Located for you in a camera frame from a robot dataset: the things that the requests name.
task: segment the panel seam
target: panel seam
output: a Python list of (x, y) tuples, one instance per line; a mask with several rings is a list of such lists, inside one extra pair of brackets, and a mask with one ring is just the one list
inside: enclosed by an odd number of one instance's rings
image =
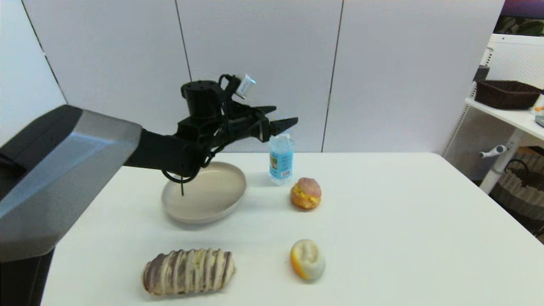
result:
[(329, 108), (331, 106), (331, 95), (332, 95), (332, 81), (335, 77), (335, 67), (336, 67), (336, 55), (338, 53), (338, 41), (340, 40), (340, 28), (342, 26), (342, 15), (344, 14), (344, 0), (342, 0), (342, 7), (340, 8), (340, 21), (338, 22), (338, 34), (336, 35), (336, 47), (335, 47), (335, 58), (332, 62), (332, 74), (331, 74), (331, 85), (329, 87), (329, 98), (327, 100), (327, 113), (325, 115), (325, 126), (323, 128), (323, 141), (321, 142), (321, 152), (325, 146), (325, 135), (327, 133), (327, 121), (329, 119)]
[(185, 37), (183, 36), (183, 29), (181, 27), (180, 9), (177, 6), (177, 0), (174, 0), (174, 3), (176, 4), (177, 22), (180, 25), (181, 42), (183, 43), (183, 52), (185, 52), (185, 61), (187, 63), (187, 70), (189, 71), (189, 80), (192, 82), (193, 77), (191, 76), (191, 68), (189, 67), (189, 57), (187, 56), (187, 48), (185, 47)]
[(21, 0), (21, 4), (23, 5), (24, 13), (27, 14), (28, 22), (30, 23), (30, 26), (32, 27), (32, 31), (34, 32), (34, 36), (36, 37), (36, 40), (38, 41), (38, 45), (40, 46), (41, 53), (44, 55), (45, 62), (47, 63), (47, 66), (49, 66), (49, 71), (51, 71), (51, 74), (53, 75), (53, 78), (55, 79), (55, 82), (57, 83), (57, 86), (59, 87), (60, 94), (63, 96), (64, 102), (67, 105), (70, 105), (68, 103), (68, 99), (66, 98), (66, 95), (64, 94), (63, 88), (60, 86), (59, 80), (57, 79), (57, 75), (55, 75), (55, 71), (53, 71), (53, 67), (51, 67), (51, 63), (49, 62), (49, 59), (47, 58), (47, 53), (45, 53), (44, 47), (41, 45), (40, 38), (38, 37), (38, 34), (36, 33), (36, 29), (34, 28), (34, 25), (32, 24), (32, 19), (30, 19), (30, 15), (28, 14), (27, 7), (25, 6), (23, 0)]

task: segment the beige bowl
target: beige bowl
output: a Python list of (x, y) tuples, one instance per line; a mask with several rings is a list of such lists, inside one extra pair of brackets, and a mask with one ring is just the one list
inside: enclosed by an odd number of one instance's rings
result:
[(213, 162), (200, 170), (196, 178), (183, 184), (168, 181), (162, 201), (166, 212), (174, 219), (190, 224), (202, 224), (221, 219), (240, 203), (247, 183), (244, 173), (236, 166)]

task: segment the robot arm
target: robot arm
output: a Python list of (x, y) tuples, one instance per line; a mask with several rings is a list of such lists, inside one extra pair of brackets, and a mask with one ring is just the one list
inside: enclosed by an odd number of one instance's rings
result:
[(266, 142), (297, 123), (269, 121), (273, 106), (233, 101), (248, 78), (223, 78), (224, 90), (213, 81), (182, 86), (190, 116), (175, 135), (68, 105), (24, 128), (0, 148), (0, 262), (50, 252), (123, 165), (189, 182), (227, 145), (246, 137)]

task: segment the white wall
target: white wall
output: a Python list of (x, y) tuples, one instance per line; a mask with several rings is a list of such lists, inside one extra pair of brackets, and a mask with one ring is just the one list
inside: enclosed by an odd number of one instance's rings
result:
[[(297, 151), (321, 151), (341, 0), (178, 0), (193, 79), (249, 74), (246, 103), (299, 117)], [(266, 151), (248, 139), (230, 151)]]
[(68, 104), (174, 133), (189, 71), (171, 1), (24, 1)]
[(20, 1), (0, 9), (0, 146), (64, 98)]
[(324, 151), (441, 152), (502, 5), (345, 1)]
[(544, 88), (544, 37), (493, 34), (488, 79), (515, 79)]
[[(502, 0), (25, 0), (67, 102), (172, 133), (179, 87), (247, 73), (298, 151), (445, 146)], [(178, 24), (181, 20), (182, 32)], [(326, 134), (324, 137), (325, 118)], [(255, 139), (233, 151), (262, 151)]]

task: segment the shelf leg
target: shelf leg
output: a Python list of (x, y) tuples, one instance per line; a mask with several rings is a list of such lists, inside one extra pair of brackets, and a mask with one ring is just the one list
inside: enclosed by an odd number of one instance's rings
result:
[(491, 167), (484, 180), (480, 184), (480, 189), (482, 189), (485, 193), (489, 194), (495, 184), (499, 181), (500, 177), (504, 174), (504, 168), (506, 168), (506, 165), (508, 165), (508, 162), (516, 153), (517, 148), (520, 146), (520, 141), (523, 138), (523, 135), (525, 135), (525, 132), (517, 128), (512, 133), (512, 136), (510, 136), (510, 139), (508, 139), (508, 143), (506, 144), (508, 151), (499, 155), (499, 157), (493, 164), (493, 167)]

